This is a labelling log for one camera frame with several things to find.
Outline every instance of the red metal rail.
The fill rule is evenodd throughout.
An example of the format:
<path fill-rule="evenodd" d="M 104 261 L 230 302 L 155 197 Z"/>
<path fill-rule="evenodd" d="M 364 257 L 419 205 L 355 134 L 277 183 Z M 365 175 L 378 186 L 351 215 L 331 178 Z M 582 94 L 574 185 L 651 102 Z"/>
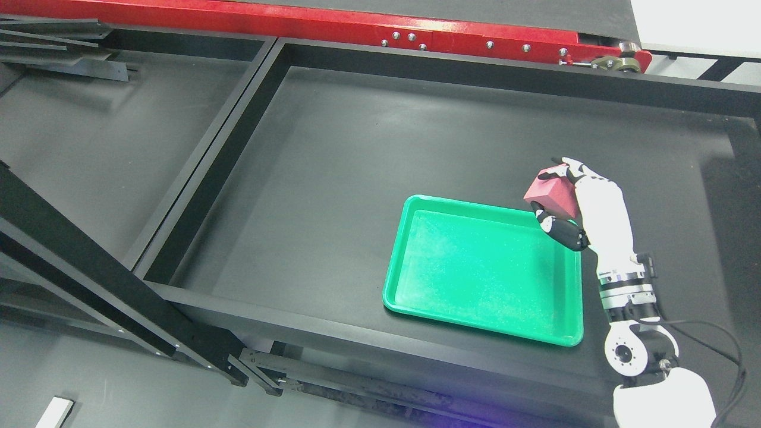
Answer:
<path fill-rule="evenodd" d="M 578 33 L 567 30 L 214 0 L 2 0 L 0 12 L 371 46 L 386 40 L 389 47 L 421 49 L 425 45 L 433 52 L 551 64 L 620 54 L 615 47 L 580 43 Z M 647 51 L 635 57 L 643 71 L 652 60 Z"/>

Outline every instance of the black cable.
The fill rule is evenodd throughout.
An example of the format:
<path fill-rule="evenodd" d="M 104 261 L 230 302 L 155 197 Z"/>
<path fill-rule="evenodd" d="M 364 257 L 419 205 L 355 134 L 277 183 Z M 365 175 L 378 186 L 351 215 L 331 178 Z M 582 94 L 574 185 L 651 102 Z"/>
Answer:
<path fill-rule="evenodd" d="M 722 327 L 721 325 L 714 324 L 708 321 L 701 321 L 701 320 L 665 321 L 663 319 L 661 319 L 660 321 L 645 321 L 641 318 L 638 318 L 636 315 L 634 315 L 631 302 L 626 303 L 626 306 L 624 307 L 624 309 L 629 313 L 629 315 L 631 315 L 632 319 L 634 319 L 634 321 L 637 321 L 639 324 L 670 325 L 675 331 L 678 331 L 679 333 L 683 334 L 685 337 L 688 337 L 689 339 L 692 339 L 695 342 L 703 345 L 704 347 L 716 352 L 717 354 L 723 356 L 724 358 L 728 359 L 729 361 L 731 361 L 737 366 L 737 377 L 734 381 L 734 386 L 732 388 L 732 391 L 730 391 L 727 403 L 724 405 L 724 408 L 721 409 L 721 411 L 718 414 L 716 414 L 716 418 L 713 420 L 713 423 L 711 423 L 711 428 L 717 428 L 719 424 L 724 422 L 724 419 L 726 419 L 727 415 L 734 408 L 734 406 L 737 405 L 737 403 L 743 397 L 743 393 L 745 392 L 745 378 L 747 377 L 747 369 L 745 369 L 745 365 L 743 364 L 743 350 L 740 348 L 740 342 L 737 340 L 734 334 L 732 334 L 729 330 Z M 703 325 L 708 325 L 710 327 L 713 327 L 717 330 L 724 332 L 724 334 L 726 334 L 727 337 L 729 337 L 732 340 L 732 343 L 734 344 L 734 348 L 737 351 L 737 357 L 732 356 L 730 353 L 722 351 L 712 346 L 711 344 L 706 343 L 703 340 L 700 340 L 697 337 L 694 337 L 692 334 L 688 334 L 687 332 L 685 332 L 684 330 L 678 327 L 675 327 L 676 324 L 703 324 Z"/>

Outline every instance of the black strip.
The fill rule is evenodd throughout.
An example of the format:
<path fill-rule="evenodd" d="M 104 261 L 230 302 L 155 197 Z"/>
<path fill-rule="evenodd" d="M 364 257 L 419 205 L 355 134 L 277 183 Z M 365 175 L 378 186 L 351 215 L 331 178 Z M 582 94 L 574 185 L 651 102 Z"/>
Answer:
<path fill-rule="evenodd" d="M 625 281 L 616 281 L 614 283 L 600 284 L 600 291 L 618 289 L 626 286 L 641 286 L 649 284 L 650 280 L 645 278 L 627 279 Z"/>
<path fill-rule="evenodd" d="M 629 307 L 632 309 L 632 312 L 634 312 L 636 318 L 632 317 L 632 315 L 625 310 L 625 306 L 622 306 L 621 308 L 610 308 L 606 310 L 608 322 L 661 316 L 661 313 L 658 311 L 658 305 L 655 303 L 642 303 L 640 305 L 630 305 Z"/>

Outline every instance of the robotic finger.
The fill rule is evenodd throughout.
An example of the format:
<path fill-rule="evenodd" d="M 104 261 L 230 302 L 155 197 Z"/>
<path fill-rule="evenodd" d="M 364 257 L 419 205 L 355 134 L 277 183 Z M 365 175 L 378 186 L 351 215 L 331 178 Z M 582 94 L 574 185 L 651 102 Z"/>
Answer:
<path fill-rule="evenodd" d="M 552 239 L 573 251 L 582 251 L 589 245 L 587 232 L 569 220 L 561 220 L 544 209 L 537 201 L 531 202 L 531 209 L 542 230 Z"/>

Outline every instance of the black metal beam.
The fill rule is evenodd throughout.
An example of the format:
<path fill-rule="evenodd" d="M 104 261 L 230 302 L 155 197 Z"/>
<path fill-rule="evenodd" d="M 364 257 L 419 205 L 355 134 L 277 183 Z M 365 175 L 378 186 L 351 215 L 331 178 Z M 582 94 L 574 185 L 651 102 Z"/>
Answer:
<path fill-rule="evenodd" d="M 713 65 L 698 77 L 698 80 L 722 81 L 729 76 L 737 67 L 743 65 L 744 59 L 722 58 L 717 59 Z"/>
<path fill-rule="evenodd" d="M 248 376 L 228 362 L 244 348 L 230 331 L 188 319 L 7 168 L 0 168 L 0 251 L 5 265 L 98 321 L 246 384 Z"/>
<path fill-rule="evenodd" d="M 384 414 L 406 415 L 406 419 L 415 422 L 439 421 L 435 426 L 571 426 L 546 417 L 519 413 L 271 353 L 244 350 L 240 355 L 240 361 L 248 367 L 288 373 L 288 377 L 278 379 L 282 388 L 362 408 L 381 409 L 381 413 Z"/>

